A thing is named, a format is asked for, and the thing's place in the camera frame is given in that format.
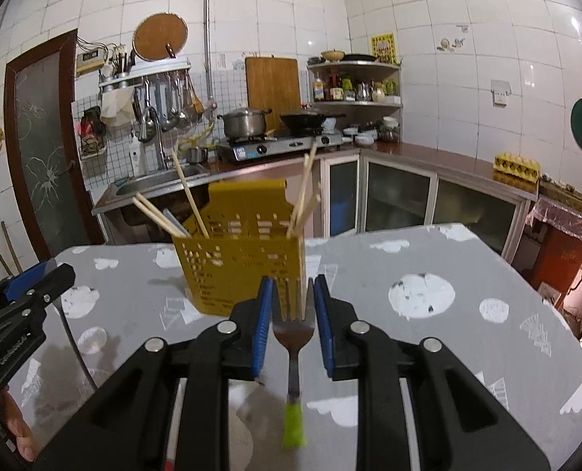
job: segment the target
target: sink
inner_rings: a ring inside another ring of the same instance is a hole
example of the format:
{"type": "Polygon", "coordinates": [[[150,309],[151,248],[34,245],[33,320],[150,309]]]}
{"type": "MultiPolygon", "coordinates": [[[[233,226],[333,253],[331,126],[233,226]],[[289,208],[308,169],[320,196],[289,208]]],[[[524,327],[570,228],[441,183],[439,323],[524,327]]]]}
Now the sink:
{"type": "MultiPolygon", "coordinates": [[[[193,177],[203,177],[209,173],[206,168],[198,164],[183,166],[182,171],[184,172],[184,176],[187,179],[193,177]]],[[[116,195],[125,196],[133,195],[136,192],[145,193],[156,189],[161,185],[173,183],[179,180],[180,177],[178,176],[176,170],[163,170],[128,181],[116,190],[116,195]]]]}

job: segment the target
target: hand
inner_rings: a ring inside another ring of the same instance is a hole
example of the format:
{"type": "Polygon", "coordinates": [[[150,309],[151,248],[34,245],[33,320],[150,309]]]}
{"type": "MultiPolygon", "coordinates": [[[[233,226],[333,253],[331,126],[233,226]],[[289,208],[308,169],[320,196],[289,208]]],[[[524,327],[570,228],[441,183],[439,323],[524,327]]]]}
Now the hand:
{"type": "Polygon", "coordinates": [[[26,461],[33,462],[36,455],[38,455],[36,441],[34,441],[29,426],[23,420],[23,413],[20,411],[19,406],[14,401],[8,390],[9,387],[6,386],[3,393],[0,395],[4,413],[2,421],[8,427],[8,430],[16,436],[16,444],[21,456],[26,461]]]}

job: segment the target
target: gas stove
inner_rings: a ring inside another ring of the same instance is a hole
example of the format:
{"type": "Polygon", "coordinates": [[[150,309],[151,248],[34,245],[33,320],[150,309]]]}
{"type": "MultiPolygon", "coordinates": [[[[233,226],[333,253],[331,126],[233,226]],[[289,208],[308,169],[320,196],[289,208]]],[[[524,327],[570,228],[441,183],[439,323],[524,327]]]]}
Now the gas stove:
{"type": "Polygon", "coordinates": [[[339,147],[343,143],[343,137],[340,133],[322,135],[317,133],[317,130],[306,130],[299,135],[297,131],[293,132],[293,136],[290,134],[288,130],[281,130],[265,138],[222,141],[216,147],[217,157],[222,161],[241,162],[281,153],[310,150],[313,141],[317,141],[318,149],[339,147]]]}

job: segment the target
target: gray tablecloth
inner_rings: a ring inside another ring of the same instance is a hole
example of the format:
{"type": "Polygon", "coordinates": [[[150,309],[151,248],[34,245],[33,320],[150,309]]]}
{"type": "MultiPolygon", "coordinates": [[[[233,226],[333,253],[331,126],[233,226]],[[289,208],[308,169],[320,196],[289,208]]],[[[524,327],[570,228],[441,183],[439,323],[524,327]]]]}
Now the gray tablecloth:
{"type": "MultiPolygon", "coordinates": [[[[324,273],[332,294],[352,302],[360,318],[399,340],[443,340],[543,448],[553,470],[578,447],[579,343],[561,316],[465,227],[309,240],[306,253],[310,276],[324,273]]],[[[76,288],[63,305],[98,383],[150,336],[188,340],[220,320],[201,316],[188,302],[167,245],[73,248],[57,260],[76,270],[76,288]]],[[[54,311],[48,310],[44,328],[47,342],[11,381],[42,443],[90,393],[54,311]]],[[[247,469],[353,470],[356,381],[327,378],[317,333],[300,354],[308,444],[282,450],[287,363],[286,350],[270,334],[264,385],[231,388],[231,405],[253,440],[247,469]]]]}

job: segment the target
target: metal rivet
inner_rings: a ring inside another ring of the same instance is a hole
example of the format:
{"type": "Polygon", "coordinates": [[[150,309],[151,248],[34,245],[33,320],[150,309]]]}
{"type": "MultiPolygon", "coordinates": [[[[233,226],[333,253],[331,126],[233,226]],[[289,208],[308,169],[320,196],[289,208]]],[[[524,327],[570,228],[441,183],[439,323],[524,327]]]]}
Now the metal rivet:
{"type": "Polygon", "coordinates": [[[165,342],[161,338],[150,338],[145,342],[145,350],[149,352],[158,352],[165,346],[165,342]]]}
{"type": "Polygon", "coordinates": [[[223,333],[224,335],[229,335],[230,333],[234,333],[236,331],[236,324],[231,320],[224,320],[223,322],[219,322],[219,324],[217,324],[217,331],[223,333]]]}
{"type": "Polygon", "coordinates": [[[350,324],[350,329],[352,329],[352,332],[357,335],[364,335],[369,331],[369,324],[364,320],[355,320],[350,324]]]}
{"type": "Polygon", "coordinates": [[[436,338],[427,338],[424,340],[424,349],[428,352],[439,352],[442,347],[442,343],[436,338]]]}

